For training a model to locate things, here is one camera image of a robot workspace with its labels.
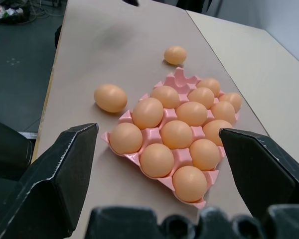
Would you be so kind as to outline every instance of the beige table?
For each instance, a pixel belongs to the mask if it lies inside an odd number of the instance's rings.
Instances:
[[[299,61],[264,30],[189,15],[268,134],[299,163]]]
[[[238,92],[223,62],[217,58],[219,52],[216,56],[214,48],[209,46],[218,40],[216,47],[220,49],[220,40],[213,38],[210,28],[207,32],[212,40],[207,38],[207,43],[202,36],[205,33],[201,25],[214,24],[218,19],[205,17],[199,25],[196,16],[193,20],[198,29],[186,11],[150,0],[141,0],[140,4],[136,8],[120,0],[68,2],[34,157],[41,155],[63,130],[88,122],[97,122],[100,126],[87,198],[71,238],[83,237],[90,211],[97,206],[147,206],[155,210],[159,221],[170,214],[181,214],[195,221],[198,213],[194,207],[178,201],[163,185],[142,175],[130,162],[115,156],[100,140],[103,132],[116,125],[120,115],[105,114],[95,106],[93,91],[96,87],[103,83],[121,86],[129,95],[127,109],[131,109],[155,83],[174,71],[162,62],[162,54],[169,46],[181,45],[188,52],[184,65],[187,76],[215,77],[224,91]],[[215,34],[241,28],[237,24],[224,23],[224,26],[225,29],[216,28]],[[251,32],[250,38],[263,34]],[[243,60],[236,55],[233,61]],[[243,102],[236,128],[266,134],[246,102]],[[206,198],[207,205],[219,206],[230,216],[248,213],[227,159],[219,170],[216,184]]]

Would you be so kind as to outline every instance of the desk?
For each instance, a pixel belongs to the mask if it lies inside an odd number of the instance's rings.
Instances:
[[[267,133],[299,163],[299,61],[264,30],[188,14]]]
[[[196,208],[178,201],[163,185],[145,177],[135,165],[115,156],[100,140],[103,132],[117,124],[120,115],[103,113],[93,99],[93,91],[99,85],[113,83],[128,93],[127,109],[132,109],[155,83],[174,71],[174,67],[162,62],[164,50],[172,45],[181,45],[187,50],[184,65],[187,76],[215,77],[224,91],[238,92],[240,89],[209,46],[212,42],[202,36],[201,32],[205,35],[204,26],[198,23],[199,16],[191,19],[192,13],[189,14],[149,0],[141,0],[139,8],[120,0],[68,2],[34,157],[41,155],[63,130],[88,122],[97,122],[100,126],[90,186],[77,230],[71,238],[83,237],[90,211],[97,206],[146,206],[155,210],[159,221],[171,214],[196,220]],[[203,22],[218,21],[211,17],[206,19]],[[224,25],[228,27],[227,31],[242,27]],[[213,40],[210,31],[208,36]],[[220,34],[223,29],[215,31]],[[236,128],[266,134],[246,101]],[[235,187],[226,159],[219,165],[219,170],[216,184],[205,198],[207,205],[221,207],[230,216],[249,213]]]

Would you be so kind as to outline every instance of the white wall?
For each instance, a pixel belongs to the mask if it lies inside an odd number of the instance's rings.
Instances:
[[[299,60],[299,0],[214,0],[208,14],[219,4],[217,17],[265,29]]]

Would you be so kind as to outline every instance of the egg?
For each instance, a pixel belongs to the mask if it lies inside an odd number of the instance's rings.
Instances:
[[[213,105],[210,110],[216,120],[225,120],[230,124],[236,122],[235,109],[232,104],[227,101],[221,101]]]
[[[202,126],[207,119],[207,109],[198,102],[186,102],[176,109],[177,118],[189,126]]]
[[[155,128],[163,118],[163,105],[155,98],[141,100],[133,109],[133,123],[140,129]]]
[[[125,108],[128,97],[120,87],[106,84],[94,91],[94,100],[98,107],[104,111],[117,113]]]
[[[187,96],[189,101],[199,102],[203,104],[206,109],[209,109],[214,104],[214,93],[211,89],[206,87],[200,87],[193,90]]]
[[[219,130],[221,128],[232,128],[233,126],[222,119],[216,119],[209,122],[203,127],[205,138],[212,141],[217,146],[223,146],[223,143],[219,137]]]
[[[171,65],[182,64],[187,57],[186,50],[180,46],[172,46],[164,52],[164,59]]]
[[[164,108],[173,109],[179,105],[179,96],[177,91],[170,86],[160,86],[155,88],[150,97],[158,99]]]
[[[193,142],[193,133],[188,124],[183,121],[173,120],[166,123],[160,131],[160,136],[170,149],[188,148]]]
[[[220,92],[220,84],[217,80],[214,78],[208,78],[204,79],[201,82],[199,82],[196,87],[206,87],[211,89],[211,91],[214,93],[214,97],[217,97]]]
[[[221,159],[217,145],[207,139],[199,139],[192,143],[189,153],[193,165],[202,171],[214,169]]]
[[[226,93],[219,97],[219,101],[228,101],[233,105],[235,113],[237,113],[241,108],[243,98],[237,93]]]
[[[207,180],[198,168],[184,166],[172,178],[176,196],[185,202],[196,202],[207,192]]]
[[[147,146],[140,156],[142,171],[153,178],[164,177],[174,167],[174,156],[171,150],[160,143]]]
[[[134,124],[121,123],[110,133],[109,142],[117,154],[136,153],[142,145],[143,136]]]

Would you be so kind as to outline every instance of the egg tray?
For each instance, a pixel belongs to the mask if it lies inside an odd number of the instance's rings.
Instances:
[[[186,102],[189,102],[187,96],[190,92],[192,92],[193,90],[195,90],[197,87],[196,85],[202,81],[201,79],[199,79],[196,76],[193,76],[191,78],[186,78],[184,75],[184,69],[177,67],[175,73],[170,73],[167,75],[166,80],[164,83],[159,82],[154,86],[154,89],[160,86],[170,86],[173,87],[179,94],[179,99],[180,99],[180,104],[184,104]],[[224,94],[223,91],[220,91],[219,96],[222,96]],[[139,101],[148,98],[149,95],[145,94]],[[214,104],[218,103],[218,98],[214,99]],[[238,114],[235,114],[235,119],[236,121],[238,120]],[[172,121],[172,120],[177,120],[177,115],[175,112],[175,109],[164,109],[163,112],[163,118],[160,122],[160,124],[155,127],[155,128],[146,128],[141,130],[142,135],[143,135],[143,143],[141,148],[139,149],[138,152],[133,153],[133,154],[118,154],[119,156],[123,156],[126,157],[127,159],[129,159],[130,161],[132,161],[134,164],[136,164],[138,167],[140,167],[140,170],[142,171],[141,165],[140,165],[140,161],[139,161],[139,155],[141,155],[142,151],[149,146],[150,144],[153,143],[161,143],[162,139],[160,137],[160,130],[161,128],[168,122]],[[204,126],[205,124],[207,124],[208,122],[211,122],[214,120],[214,116],[211,112],[211,110],[207,111],[207,120],[205,121],[205,123],[202,125]],[[133,123],[132,120],[132,112],[130,110],[126,111],[120,118],[119,118],[119,124],[120,123],[124,123],[124,122],[128,122],[128,123]],[[201,126],[191,126],[190,127],[193,133],[193,142],[198,140],[198,139],[203,139],[205,138],[205,134],[202,130]],[[108,143],[109,147],[111,148],[110,144],[109,144],[109,136],[110,134],[108,132],[105,132],[102,136],[101,139],[103,139],[106,143]],[[218,147],[219,152],[220,152],[220,157],[221,159],[224,158],[225,156],[225,150],[223,147]],[[172,183],[172,176],[175,173],[175,171],[183,166],[193,166],[192,164],[192,158],[190,156],[189,153],[189,148],[184,148],[184,149],[172,149],[171,150],[174,156],[174,167],[172,169],[172,171],[166,175],[165,177],[162,178],[152,178],[149,177],[148,175],[146,175],[144,173],[145,176],[151,178],[151,179],[156,179],[159,182],[161,182],[162,184],[164,184],[166,187],[168,187],[174,194],[175,197],[175,189]],[[207,189],[209,189],[212,185],[215,184],[216,178],[218,176],[218,170],[213,169],[210,171],[202,171],[203,174],[206,177],[207,180]],[[193,202],[193,203],[188,203],[188,202],[184,202],[183,203],[189,204],[189,205],[193,205],[199,209],[203,208],[206,204],[206,201],[204,201],[203,198],[201,198],[200,200]]]

